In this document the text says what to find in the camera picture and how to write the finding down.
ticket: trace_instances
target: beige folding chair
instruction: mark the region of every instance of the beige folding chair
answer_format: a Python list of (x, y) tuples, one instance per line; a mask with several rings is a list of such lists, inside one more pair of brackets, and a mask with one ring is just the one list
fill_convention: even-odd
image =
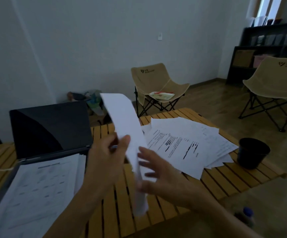
[[(277, 126), (278, 130), (280, 132), (285, 132), (287, 118), (284, 125), (280, 127), (272, 118), (268, 110), (279, 107), (287, 116), (287, 112), (285, 112), (281, 107), (282, 105), (287, 104), (287, 101), (283, 100), (283, 103), (278, 102), (279, 99), (287, 99), (287, 58), (266, 57), (261, 62), (253, 76), (249, 80), (243, 80), (243, 83), (249, 89), (249, 100), (238, 118), (243, 119), (254, 114), (266, 112), (268, 117)], [(266, 103), (262, 103), (257, 96), (268, 97), (272, 100)], [(265, 108), (264, 105), (272, 102), (276, 103), (276, 105)], [(243, 116), (249, 103), (249, 109), (262, 107), (263, 110)]]
[[(135, 94), (136, 94), (136, 107), (137, 116), (140, 117), (152, 106), (157, 107), (160, 111), (174, 110), (174, 106), (181, 96), (185, 95), (185, 91), (189, 88), (190, 84), (177, 84), (171, 80), (168, 71), (163, 63), (158, 63), (155, 65), (150, 65), (140, 68), (131, 69), (132, 78), (135, 84)], [(174, 93), (174, 96), (165, 100), (156, 100), (149, 96), (151, 92), (165, 92)], [(138, 113), (138, 101), (142, 105), (142, 112)]]

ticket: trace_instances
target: forearm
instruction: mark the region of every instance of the forearm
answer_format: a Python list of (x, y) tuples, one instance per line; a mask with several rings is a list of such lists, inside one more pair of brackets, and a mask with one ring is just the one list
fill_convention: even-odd
[(84, 192), (80, 190), (43, 238), (78, 237), (98, 202), (100, 200), (95, 197), (86, 199)]
[[(232, 214), (230, 214), (223, 206), (221, 206), (213, 197), (207, 197), (202, 204), (201, 214), (213, 226), (215, 232), (220, 237), (243, 237), (243, 238), (258, 238), (259, 234), (254, 232), (251, 228), (246, 226)], [(194, 205), (192, 207), (200, 207), (198, 197), (193, 199)]]

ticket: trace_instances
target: person's left hand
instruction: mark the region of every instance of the person's left hand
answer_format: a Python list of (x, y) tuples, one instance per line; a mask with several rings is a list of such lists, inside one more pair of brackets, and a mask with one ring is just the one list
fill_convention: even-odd
[(89, 150), (86, 173), (80, 189), (86, 198), (101, 200), (122, 173), (130, 136), (124, 136), (119, 140), (117, 149), (111, 151), (110, 146), (116, 140), (116, 133), (108, 135), (93, 143)]

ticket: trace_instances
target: hand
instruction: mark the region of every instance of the hand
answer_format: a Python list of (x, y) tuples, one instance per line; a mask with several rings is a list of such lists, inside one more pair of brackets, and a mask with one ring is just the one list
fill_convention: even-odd
[(174, 205), (198, 212), (206, 212), (206, 207), (217, 203), (203, 187), (192, 184), (154, 151), (144, 147), (139, 147), (139, 150), (138, 157), (148, 161), (139, 161), (139, 164), (154, 171), (145, 176), (157, 178), (155, 183), (146, 180), (138, 183), (140, 192), (160, 196)]
[(124, 136), (112, 152), (110, 146), (117, 141), (116, 133), (95, 142), (88, 152), (86, 174), (84, 176), (81, 192), (92, 200), (101, 200), (107, 190), (116, 182), (122, 173), (130, 136)]

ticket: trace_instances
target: laptop screen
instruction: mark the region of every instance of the laptop screen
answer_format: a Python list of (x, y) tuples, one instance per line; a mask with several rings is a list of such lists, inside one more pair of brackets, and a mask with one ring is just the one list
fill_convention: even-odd
[(18, 159), (92, 145), (85, 101), (9, 112)]

